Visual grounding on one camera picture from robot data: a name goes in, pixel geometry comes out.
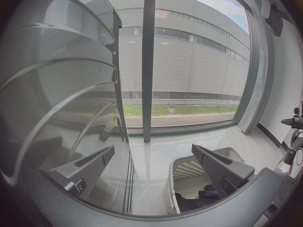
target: dark clothing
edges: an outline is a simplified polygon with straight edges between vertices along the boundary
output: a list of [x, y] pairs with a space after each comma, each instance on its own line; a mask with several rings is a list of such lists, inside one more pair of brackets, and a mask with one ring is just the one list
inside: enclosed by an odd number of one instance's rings
[[175, 193], [180, 212], [202, 208], [220, 200], [213, 185], [206, 185], [204, 189], [204, 191], [199, 191], [198, 199], [182, 198], [181, 194]]

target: curb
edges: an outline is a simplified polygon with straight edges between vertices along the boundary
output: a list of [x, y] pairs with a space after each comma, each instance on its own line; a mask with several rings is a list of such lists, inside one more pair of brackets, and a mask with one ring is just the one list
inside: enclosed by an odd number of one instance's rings
[[[227, 113], [190, 113], [190, 114], [152, 114], [152, 118], [161, 118], [161, 117], [187, 117], [187, 116], [204, 116], [204, 115], [218, 115], [218, 114], [229, 114], [229, 113], [235, 113], [234, 112], [227, 112]], [[125, 118], [142, 118], [142, 115], [125, 115]]]

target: gray building facade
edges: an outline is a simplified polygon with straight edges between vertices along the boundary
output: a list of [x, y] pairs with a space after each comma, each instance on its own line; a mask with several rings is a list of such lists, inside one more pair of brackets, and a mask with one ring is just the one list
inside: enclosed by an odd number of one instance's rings
[[[123, 103], [141, 104], [144, 0], [110, 1], [123, 23]], [[156, 0], [153, 104], [238, 104], [249, 61], [250, 35], [221, 12], [196, 0]]]

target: floor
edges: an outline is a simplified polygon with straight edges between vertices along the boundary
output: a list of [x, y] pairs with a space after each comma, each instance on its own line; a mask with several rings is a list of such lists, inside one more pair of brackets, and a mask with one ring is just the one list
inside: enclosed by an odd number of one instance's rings
[[169, 165], [176, 157], [191, 155], [192, 143], [211, 150], [232, 147], [255, 168], [255, 174], [264, 167], [274, 170], [283, 156], [283, 150], [259, 128], [248, 134], [232, 126], [194, 134], [152, 137], [150, 143], [143, 143], [142, 137], [131, 137], [131, 152], [138, 174], [134, 182], [134, 215], [168, 215], [163, 193]]

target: glass pane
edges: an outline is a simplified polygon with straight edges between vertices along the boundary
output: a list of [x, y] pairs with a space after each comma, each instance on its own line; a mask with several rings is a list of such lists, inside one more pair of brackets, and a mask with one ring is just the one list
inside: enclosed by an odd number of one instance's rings
[[[109, 0], [118, 11], [123, 28], [119, 30], [119, 68], [122, 102], [127, 127], [142, 127], [142, 26], [144, 0]], [[157, 10], [162, 16], [168, 11]], [[155, 36], [163, 35], [161, 30]]]
[[155, 9], [151, 126], [233, 119], [250, 58], [244, 8], [235, 0], [156, 0]]

